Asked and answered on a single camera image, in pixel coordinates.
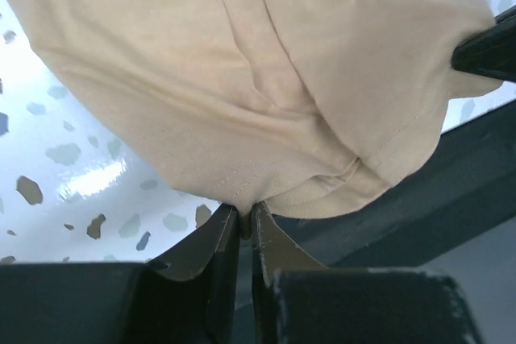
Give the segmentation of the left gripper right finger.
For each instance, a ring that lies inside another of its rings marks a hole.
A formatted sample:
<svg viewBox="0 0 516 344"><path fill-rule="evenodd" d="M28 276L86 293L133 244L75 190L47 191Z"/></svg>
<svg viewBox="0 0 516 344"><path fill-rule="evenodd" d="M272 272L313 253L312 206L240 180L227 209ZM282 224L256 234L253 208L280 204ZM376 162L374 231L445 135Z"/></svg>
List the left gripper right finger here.
<svg viewBox="0 0 516 344"><path fill-rule="evenodd" d="M408 267L329 268L253 206L258 343L482 343L459 285Z"/></svg>

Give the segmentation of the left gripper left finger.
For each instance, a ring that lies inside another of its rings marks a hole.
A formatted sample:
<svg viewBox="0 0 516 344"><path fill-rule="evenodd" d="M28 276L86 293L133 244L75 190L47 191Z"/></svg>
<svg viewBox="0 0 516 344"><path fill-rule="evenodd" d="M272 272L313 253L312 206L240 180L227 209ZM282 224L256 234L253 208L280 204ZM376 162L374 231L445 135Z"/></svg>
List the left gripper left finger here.
<svg viewBox="0 0 516 344"><path fill-rule="evenodd" d="M238 221L222 205L147 263L2 265L2 342L228 343Z"/></svg>

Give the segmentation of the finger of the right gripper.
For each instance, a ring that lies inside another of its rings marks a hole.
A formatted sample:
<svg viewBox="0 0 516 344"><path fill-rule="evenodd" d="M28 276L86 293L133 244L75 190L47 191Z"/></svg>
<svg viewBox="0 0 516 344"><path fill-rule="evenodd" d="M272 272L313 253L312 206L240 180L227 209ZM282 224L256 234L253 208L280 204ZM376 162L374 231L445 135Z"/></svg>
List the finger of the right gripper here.
<svg viewBox="0 0 516 344"><path fill-rule="evenodd" d="M516 79L516 26L512 6L495 17L496 24L456 47L451 66L460 72L501 81Z"/></svg>

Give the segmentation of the beige t shirt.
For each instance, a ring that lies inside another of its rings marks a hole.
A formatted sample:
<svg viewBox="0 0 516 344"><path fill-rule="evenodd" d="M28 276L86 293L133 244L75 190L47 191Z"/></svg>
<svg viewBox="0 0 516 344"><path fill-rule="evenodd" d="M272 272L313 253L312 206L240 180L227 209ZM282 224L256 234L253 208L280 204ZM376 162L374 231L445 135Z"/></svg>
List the beige t shirt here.
<svg viewBox="0 0 516 344"><path fill-rule="evenodd" d="M431 157L485 0L7 0L35 54L174 189L289 218L363 208Z"/></svg>

